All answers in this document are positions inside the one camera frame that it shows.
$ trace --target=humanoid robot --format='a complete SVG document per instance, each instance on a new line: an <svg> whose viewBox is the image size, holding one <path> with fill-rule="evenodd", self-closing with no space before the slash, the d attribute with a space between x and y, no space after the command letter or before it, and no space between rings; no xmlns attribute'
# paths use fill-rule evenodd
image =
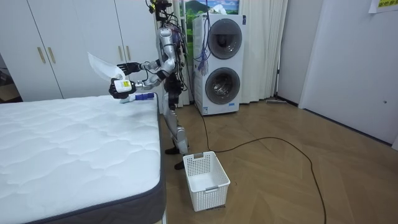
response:
<svg viewBox="0 0 398 224"><path fill-rule="evenodd" d="M157 30L157 51L159 59L152 62L131 62L119 64L118 67L122 69L125 75L130 75L134 72L145 70L150 72L152 76L146 80L126 83L126 80L118 80L113 78L109 87L109 93L115 99L126 99L129 94L136 90L150 90L153 87L159 86L164 82L164 89L166 94L163 98L163 115L170 130L174 148L165 151L166 154L187 154L188 140L185 134L184 127L178 125L177 115L175 113L176 104L178 104L178 96L184 91L184 84L182 77L182 69L184 63L181 61L181 54L186 58L186 43L184 33L178 24L178 20L173 14L168 14L166 8L172 4L167 0L151 0L149 7L150 13L155 13L156 21L161 23L161 27ZM128 86L128 91L121 86ZM183 161L174 166L175 169L184 169Z"/></svg>

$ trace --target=cardboard box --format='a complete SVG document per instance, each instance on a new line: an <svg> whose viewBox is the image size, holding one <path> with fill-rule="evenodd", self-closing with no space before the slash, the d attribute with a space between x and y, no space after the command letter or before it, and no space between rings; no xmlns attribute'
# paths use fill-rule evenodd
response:
<svg viewBox="0 0 398 224"><path fill-rule="evenodd" d="M19 101L21 98L15 84L0 86L0 100L3 102Z"/></svg>

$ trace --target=poster on wall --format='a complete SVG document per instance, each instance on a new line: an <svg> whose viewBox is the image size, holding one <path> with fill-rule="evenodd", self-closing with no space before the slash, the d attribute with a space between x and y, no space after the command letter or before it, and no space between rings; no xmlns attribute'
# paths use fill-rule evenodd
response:
<svg viewBox="0 0 398 224"><path fill-rule="evenodd" d="M369 13L398 10L398 0L372 0Z"/></svg>

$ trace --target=blue object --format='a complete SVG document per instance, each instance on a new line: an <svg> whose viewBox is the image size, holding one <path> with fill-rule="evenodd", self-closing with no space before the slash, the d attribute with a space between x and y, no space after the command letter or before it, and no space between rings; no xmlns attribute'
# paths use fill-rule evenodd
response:
<svg viewBox="0 0 398 224"><path fill-rule="evenodd" d="M148 99L153 99L154 97L155 97L154 93L144 93L136 95L136 100L148 100Z"/></svg>

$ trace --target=robot leg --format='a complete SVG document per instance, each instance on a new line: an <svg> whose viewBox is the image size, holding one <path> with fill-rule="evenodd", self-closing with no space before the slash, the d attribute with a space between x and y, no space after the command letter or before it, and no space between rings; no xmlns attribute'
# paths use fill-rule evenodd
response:
<svg viewBox="0 0 398 224"><path fill-rule="evenodd" d="M178 125L178 119L175 111L169 108L168 93L166 93L163 97L163 116L165 118L167 127L169 128L170 136L173 139L174 146L179 150L180 154L186 155L188 153L188 140L185 134L185 128Z"/></svg>

